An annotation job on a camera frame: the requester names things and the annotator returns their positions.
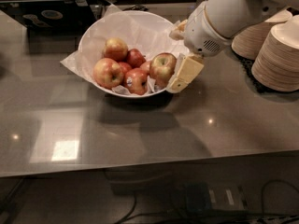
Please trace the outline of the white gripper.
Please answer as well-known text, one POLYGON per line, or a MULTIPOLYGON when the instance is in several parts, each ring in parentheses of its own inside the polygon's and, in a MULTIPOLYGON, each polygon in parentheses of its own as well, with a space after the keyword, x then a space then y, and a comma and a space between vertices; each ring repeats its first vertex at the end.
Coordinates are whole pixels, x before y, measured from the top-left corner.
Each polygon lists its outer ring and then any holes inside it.
POLYGON ((202 2, 187 20, 177 21, 169 36, 174 40, 184 39, 189 51, 199 54, 179 54, 175 73, 166 86, 170 93, 182 92, 192 83, 204 68, 203 57, 216 56, 232 43, 212 27, 206 14, 206 2, 202 2))

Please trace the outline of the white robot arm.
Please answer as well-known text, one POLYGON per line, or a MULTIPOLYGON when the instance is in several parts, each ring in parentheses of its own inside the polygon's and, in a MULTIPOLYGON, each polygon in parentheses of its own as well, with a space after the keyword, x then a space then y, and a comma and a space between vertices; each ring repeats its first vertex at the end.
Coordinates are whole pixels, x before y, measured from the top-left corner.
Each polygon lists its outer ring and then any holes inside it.
POLYGON ((285 7, 299 8, 299 0, 206 0, 170 37, 189 50, 178 58, 166 90, 183 91, 204 68, 205 57, 218 55, 244 29, 266 21, 285 7))

